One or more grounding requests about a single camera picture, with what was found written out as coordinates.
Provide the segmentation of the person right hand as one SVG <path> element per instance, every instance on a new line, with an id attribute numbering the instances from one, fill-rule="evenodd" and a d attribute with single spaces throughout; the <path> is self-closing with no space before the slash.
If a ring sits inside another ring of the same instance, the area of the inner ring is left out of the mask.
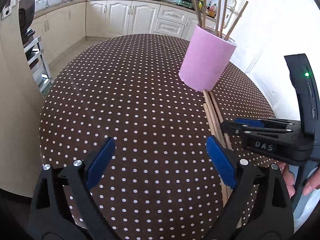
<path id="1" fill-rule="evenodd" d="M 291 198 L 295 194 L 295 176 L 293 173 L 289 171 L 289 166 L 286 163 L 279 162 L 278 163 L 279 168 L 281 169 L 289 197 Z M 320 184 L 320 171 L 319 168 L 314 172 L 314 174 L 308 179 L 306 185 L 303 189 L 303 195 L 307 196 L 310 194 L 314 189 L 319 189 Z"/>

